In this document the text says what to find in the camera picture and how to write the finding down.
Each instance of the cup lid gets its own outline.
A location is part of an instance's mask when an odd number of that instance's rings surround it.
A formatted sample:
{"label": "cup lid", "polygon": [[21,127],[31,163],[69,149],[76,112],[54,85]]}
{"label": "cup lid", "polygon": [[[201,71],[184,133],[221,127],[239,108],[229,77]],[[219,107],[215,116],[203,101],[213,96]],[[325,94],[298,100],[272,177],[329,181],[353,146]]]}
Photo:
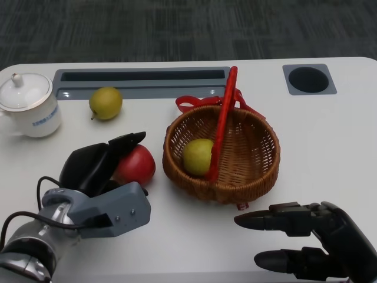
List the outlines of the cup lid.
{"label": "cup lid", "polygon": [[52,82],[40,74],[13,74],[0,87],[0,107],[24,111],[43,103],[51,94]]}

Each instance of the robotic arm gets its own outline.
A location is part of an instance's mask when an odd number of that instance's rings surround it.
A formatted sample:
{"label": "robotic arm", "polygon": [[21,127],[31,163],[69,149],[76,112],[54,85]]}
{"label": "robotic arm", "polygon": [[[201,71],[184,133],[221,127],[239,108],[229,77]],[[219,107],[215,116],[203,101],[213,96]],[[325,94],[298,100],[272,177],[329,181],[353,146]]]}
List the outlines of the robotic arm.
{"label": "robotic arm", "polygon": [[[147,192],[138,183],[119,187],[111,180],[120,159],[144,138],[145,133],[128,134],[70,155],[59,178],[61,187],[45,193],[43,208],[38,194],[37,217],[19,214],[36,220],[22,225],[6,245],[3,229],[0,283],[51,282],[64,251],[80,238],[116,237],[149,222]],[[262,252],[254,258],[261,268],[294,274],[297,279],[349,277],[355,283],[377,282],[377,252],[352,219],[331,203],[272,205],[234,221],[248,229],[283,231],[289,237],[313,233],[329,253],[317,248]]]}
{"label": "robotic arm", "polygon": [[1,283],[50,282],[64,251],[80,238],[116,237],[149,222],[147,192],[136,182],[119,186],[110,180],[120,159],[144,138],[145,132],[128,134],[70,155],[60,175],[62,187],[45,193],[38,219],[0,247]]}
{"label": "robotic arm", "polygon": [[377,281],[376,250],[348,214],[329,202],[272,205],[269,210],[237,216],[234,221],[252,230],[283,231],[289,237],[313,233],[329,253],[317,248],[262,252],[254,258],[261,268],[294,274],[297,279],[349,277],[355,283]]}

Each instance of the table surface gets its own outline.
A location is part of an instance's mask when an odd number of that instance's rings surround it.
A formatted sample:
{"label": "table surface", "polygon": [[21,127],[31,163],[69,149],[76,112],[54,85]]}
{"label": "table surface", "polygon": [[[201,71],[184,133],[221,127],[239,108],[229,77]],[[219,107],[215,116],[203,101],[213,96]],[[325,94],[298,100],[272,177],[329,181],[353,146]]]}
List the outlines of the table surface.
{"label": "table surface", "polygon": [[[285,64],[323,63],[336,95],[291,96]],[[61,68],[154,68],[232,66],[239,68],[237,87],[246,102],[267,117],[282,148],[279,178],[265,196],[244,212],[271,204],[327,200],[347,211],[377,246],[374,216],[377,159],[377,62],[368,58],[294,60],[88,63],[15,65],[0,72],[0,83],[13,73],[40,73],[53,79]],[[89,239],[67,251],[54,282],[292,282],[291,275],[258,268],[262,251],[320,247],[314,236],[288,238],[282,232],[238,227],[234,205],[204,203],[175,188],[165,176],[162,148],[166,127],[179,115],[173,99],[127,100],[109,123],[91,121],[88,101],[59,101],[62,126],[50,137],[0,135],[0,222],[18,210],[37,211],[35,187],[41,176],[59,177],[70,153],[122,134],[146,131],[141,143],[156,161],[147,187],[151,221],[111,239]],[[51,188],[48,182],[42,191]],[[18,225],[15,219],[9,236]]]}

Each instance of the yellow pear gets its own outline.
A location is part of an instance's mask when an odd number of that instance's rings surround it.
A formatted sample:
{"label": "yellow pear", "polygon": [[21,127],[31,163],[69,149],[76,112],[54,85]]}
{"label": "yellow pear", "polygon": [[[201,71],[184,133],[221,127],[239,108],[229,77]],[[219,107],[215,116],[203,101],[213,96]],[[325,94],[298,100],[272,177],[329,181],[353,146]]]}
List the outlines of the yellow pear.
{"label": "yellow pear", "polygon": [[185,170],[196,176],[204,176],[211,165],[213,142],[197,139],[189,142],[183,149],[183,166]]}
{"label": "yellow pear", "polygon": [[90,98],[89,106],[93,112],[91,119],[109,120],[122,109],[123,98],[114,87],[99,88]]}

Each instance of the gray carpet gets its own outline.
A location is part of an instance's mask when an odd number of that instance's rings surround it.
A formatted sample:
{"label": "gray carpet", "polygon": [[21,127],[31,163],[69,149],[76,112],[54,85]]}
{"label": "gray carpet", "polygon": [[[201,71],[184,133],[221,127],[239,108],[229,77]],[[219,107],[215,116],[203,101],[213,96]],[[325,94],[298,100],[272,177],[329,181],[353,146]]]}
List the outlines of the gray carpet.
{"label": "gray carpet", "polygon": [[377,58],[376,0],[0,0],[20,63]]}

